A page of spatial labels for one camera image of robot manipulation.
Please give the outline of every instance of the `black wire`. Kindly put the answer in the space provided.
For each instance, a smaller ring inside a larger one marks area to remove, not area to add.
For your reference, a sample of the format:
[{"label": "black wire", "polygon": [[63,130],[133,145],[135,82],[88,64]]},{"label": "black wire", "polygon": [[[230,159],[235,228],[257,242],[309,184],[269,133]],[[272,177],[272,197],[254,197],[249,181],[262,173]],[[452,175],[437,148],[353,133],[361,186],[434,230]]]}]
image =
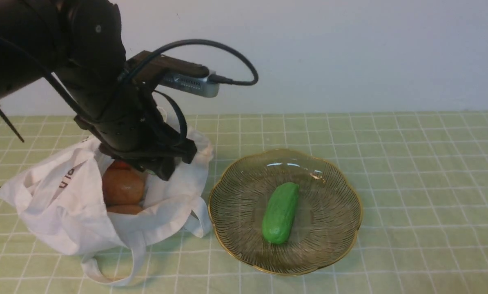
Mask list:
[{"label": "black wire", "polygon": [[154,90],[153,92],[159,93],[164,98],[166,98],[166,100],[171,105],[171,108],[173,108],[173,111],[177,115],[178,126],[179,126],[178,128],[180,130],[180,139],[177,141],[177,143],[175,143],[174,146],[177,146],[177,145],[184,143],[184,141],[186,141],[186,136],[187,136],[187,122],[186,122],[186,117],[184,117],[184,114],[182,113],[182,110],[180,109],[178,104],[175,102],[175,100],[173,100],[171,97],[169,97],[169,95],[164,94],[164,93],[157,91],[157,90]]},{"label": "black wire", "polygon": [[247,68],[251,71],[251,73],[253,74],[253,80],[251,80],[251,81],[242,81],[242,80],[233,81],[233,80],[228,79],[228,78],[225,78],[225,80],[223,80],[224,77],[216,76],[215,79],[216,78],[221,78],[220,80],[222,80],[221,82],[218,82],[218,83],[221,83],[221,84],[232,84],[232,85],[241,85],[241,86],[252,86],[252,85],[254,85],[254,84],[256,84],[258,82],[258,72],[256,71],[255,67],[252,65],[252,63],[244,55],[242,55],[237,50],[235,50],[235,49],[233,49],[233,48],[231,48],[231,47],[229,47],[227,45],[224,45],[222,43],[215,42],[215,41],[204,40],[204,39],[188,39],[188,40],[175,41],[173,43],[169,43],[167,45],[164,45],[164,46],[156,49],[149,56],[147,56],[146,58],[144,58],[144,60],[142,60],[134,69],[132,69],[123,78],[123,80],[122,80],[121,83],[122,84],[126,84],[130,80],[134,79],[137,76],[137,74],[141,70],[143,70],[143,68],[148,63],[150,63],[154,58],[157,58],[158,56],[164,54],[164,52],[166,52],[168,50],[171,50],[173,48],[187,46],[187,45],[206,45],[206,46],[215,47],[215,48],[224,50],[225,52],[229,52],[230,54],[232,54],[236,58],[238,58],[240,61],[242,61],[247,66]]},{"label": "black wire", "polygon": [[[244,55],[242,55],[237,50],[215,41],[204,40],[204,39],[188,39],[188,40],[181,40],[181,41],[175,41],[173,43],[169,43],[153,51],[150,55],[144,58],[144,60],[142,60],[134,69],[132,69],[126,76],[124,76],[124,78],[120,82],[120,87],[133,80],[137,76],[137,74],[139,74],[139,72],[144,69],[144,67],[146,67],[153,59],[164,54],[164,52],[177,47],[182,47],[187,45],[206,45],[206,46],[215,47],[224,50],[225,52],[229,52],[230,54],[237,57],[240,61],[242,61],[253,74],[253,80],[250,81],[231,80],[230,78],[226,78],[224,76],[212,75],[208,78],[210,82],[216,82],[218,84],[240,85],[240,86],[252,86],[258,82],[258,72],[256,71],[255,67],[253,66],[251,61],[249,61]],[[182,111],[180,110],[177,103],[173,99],[171,99],[171,97],[159,91],[154,91],[154,92],[164,96],[169,102],[169,104],[171,104],[173,111],[175,111],[177,115],[178,122],[180,124],[180,140],[177,142],[177,145],[180,145],[182,142],[186,140],[186,135],[187,135],[186,119],[182,114]]]},{"label": "black wire", "polygon": [[8,119],[8,117],[5,115],[5,113],[1,110],[0,108],[0,117],[1,119],[4,120],[4,122],[8,125],[8,127],[12,130],[12,132],[17,136],[17,138],[24,143],[24,138],[22,138],[22,136],[19,134],[18,130],[16,129],[16,127],[13,126],[12,122],[10,121],[10,119]]},{"label": "black wire", "polygon": [[86,112],[75,102],[75,100],[72,98],[72,96],[66,91],[66,89],[60,84],[60,82],[53,77],[51,72],[40,63],[40,61],[37,60],[37,58],[31,56],[28,52],[24,51],[22,48],[19,46],[15,45],[14,43],[11,43],[10,41],[3,39],[0,37],[0,46],[8,48],[19,55],[22,55],[24,58],[27,58],[29,61],[37,67],[37,69],[40,70],[42,73],[42,76],[50,83],[50,85],[59,93],[59,95],[64,99],[64,101],[72,108],[73,111],[75,111],[78,115],[80,115],[84,120],[87,120],[89,122],[92,122],[93,119],[89,117]]}]

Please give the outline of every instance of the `cucumber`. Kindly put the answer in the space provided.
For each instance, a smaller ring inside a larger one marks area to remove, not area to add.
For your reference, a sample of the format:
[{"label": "cucumber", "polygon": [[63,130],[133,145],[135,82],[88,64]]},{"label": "cucumber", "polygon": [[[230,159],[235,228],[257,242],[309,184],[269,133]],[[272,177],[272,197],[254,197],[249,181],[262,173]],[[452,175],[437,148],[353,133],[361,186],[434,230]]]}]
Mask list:
[{"label": "cucumber", "polygon": [[262,235],[266,241],[282,244],[289,238],[299,187],[298,184],[287,182],[278,186],[271,195],[262,219]]}]

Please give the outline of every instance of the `gold rim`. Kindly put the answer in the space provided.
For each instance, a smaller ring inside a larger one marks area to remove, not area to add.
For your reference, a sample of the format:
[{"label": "gold rim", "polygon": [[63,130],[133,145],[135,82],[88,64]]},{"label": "gold rim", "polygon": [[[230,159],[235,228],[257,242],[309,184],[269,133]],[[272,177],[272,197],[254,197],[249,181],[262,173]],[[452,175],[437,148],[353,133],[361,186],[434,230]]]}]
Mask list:
[{"label": "gold rim", "polygon": [[[219,236],[219,233],[216,229],[216,225],[214,224],[214,221],[213,221],[213,216],[212,216],[212,210],[211,210],[211,200],[212,200],[212,197],[213,197],[213,191],[215,190],[215,188],[220,184],[220,182],[222,182],[222,180],[224,179],[224,176],[227,172],[227,170],[229,170],[232,166],[236,165],[237,163],[241,162],[242,160],[245,160],[247,158],[252,158],[252,157],[255,157],[255,156],[262,156],[268,152],[272,152],[272,151],[278,151],[278,150],[287,150],[289,152],[293,152],[293,153],[298,153],[302,156],[307,156],[308,158],[312,158],[313,160],[318,160],[318,161],[321,161],[321,162],[324,162],[326,164],[329,164],[330,166],[334,167],[338,172],[339,174],[343,177],[343,179],[345,180],[345,184],[347,185],[348,188],[351,189],[351,191],[354,193],[354,196],[356,197],[356,199],[358,200],[358,203],[360,204],[360,221],[358,222],[358,227],[356,228],[356,231],[354,232],[354,238],[351,242],[351,245],[349,246],[349,248],[346,250],[345,253],[343,253],[339,258],[337,258],[334,262],[331,262],[325,266],[320,266],[320,267],[316,267],[314,269],[311,269],[311,270],[306,270],[305,272],[297,272],[295,274],[284,274],[284,273],[279,273],[279,272],[272,272],[270,270],[267,270],[267,269],[264,269],[264,268],[261,268],[259,266],[256,266],[254,264],[250,264],[250,263],[247,263],[246,261],[244,261],[243,259],[241,259],[240,257],[238,257],[237,255],[235,255],[232,251],[230,251],[229,249],[227,249],[227,247],[224,245],[224,243],[222,242],[222,240],[220,240],[220,236]],[[360,226],[363,222],[363,203],[362,203],[362,199],[360,199],[360,197],[358,197],[358,193],[356,192],[356,190],[354,189],[353,186],[351,186],[349,180],[345,177],[345,175],[341,172],[341,170],[332,162],[328,161],[328,160],[324,160],[324,159],[321,159],[321,158],[316,158],[314,156],[308,156],[307,154],[301,152],[301,151],[298,151],[298,150],[292,150],[292,149],[287,149],[287,148],[284,148],[284,149],[272,149],[272,150],[267,150],[267,151],[264,151],[264,152],[261,152],[261,153],[256,153],[256,154],[252,154],[250,156],[244,156],[238,160],[236,160],[235,162],[233,162],[232,164],[230,164],[225,170],[224,172],[222,173],[222,175],[220,176],[220,179],[218,181],[216,181],[216,185],[213,186],[210,194],[209,194],[209,198],[208,198],[208,214],[209,214],[209,219],[210,221],[212,222],[212,225],[213,225],[213,232],[216,236],[216,240],[218,240],[218,243],[220,244],[220,246],[222,246],[222,248],[224,248],[224,250],[229,253],[229,255],[231,255],[232,257],[236,258],[238,261],[244,263],[244,264],[247,264],[249,266],[252,266],[253,268],[257,269],[257,270],[260,270],[261,272],[266,272],[268,274],[272,274],[272,275],[277,275],[277,276],[291,276],[291,277],[294,277],[294,276],[301,276],[301,275],[305,275],[305,274],[308,274],[310,272],[314,272],[315,270],[319,270],[319,269],[322,269],[322,268],[325,268],[325,267],[328,267],[330,265],[333,265],[337,262],[339,262],[341,259],[343,259],[348,253],[350,253],[351,249],[354,247],[354,244],[356,244],[356,240],[358,238],[358,231],[360,229]]]}]

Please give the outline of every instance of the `white cloth bag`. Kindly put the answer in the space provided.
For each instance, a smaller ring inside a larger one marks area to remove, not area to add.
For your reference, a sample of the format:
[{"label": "white cloth bag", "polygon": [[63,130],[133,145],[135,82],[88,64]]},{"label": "white cloth bag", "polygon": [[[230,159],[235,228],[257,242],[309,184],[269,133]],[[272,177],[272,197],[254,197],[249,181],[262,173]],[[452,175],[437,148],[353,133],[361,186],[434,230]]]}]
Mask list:
[{"label": "white cloth bag", "polygon": [[[178,128],[175,116],[167,115],[167,123]],[[180,162],[167,182],[149,175],[144,211],[136,216],[106,211],[102,175],[113,160],[98,151],[100,141],[93,136],[16,175],[0,188],[0,198],[16,208],[39,240],[61,254],[83,254],[87,277],[125,286],[143,265],[146,246],[182,228],[199,238],[212,228],[201,193],[213,147],[197,130],[188,129],[187,137],[198,149],[193,162]],[[133,266],[128,277],[112,281],[100,272],[94,255],[116,246],[131,249]]]}]

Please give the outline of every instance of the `plate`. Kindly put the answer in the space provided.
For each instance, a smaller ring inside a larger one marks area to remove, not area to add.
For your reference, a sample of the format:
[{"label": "plate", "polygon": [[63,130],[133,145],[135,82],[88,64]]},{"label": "plate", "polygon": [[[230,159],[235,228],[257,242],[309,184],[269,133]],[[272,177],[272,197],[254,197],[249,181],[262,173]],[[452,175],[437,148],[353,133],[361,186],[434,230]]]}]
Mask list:
[{"label": "plate", "polygon": [[[289,240],[270,244],[262,218],[276,187],[300,185]],[[358,195],[332,163],[290,149],[234,162],[209,196],[209,216],[220,245],[263,272],[296,276],[329,266],[354,246],[363,217]]]}]

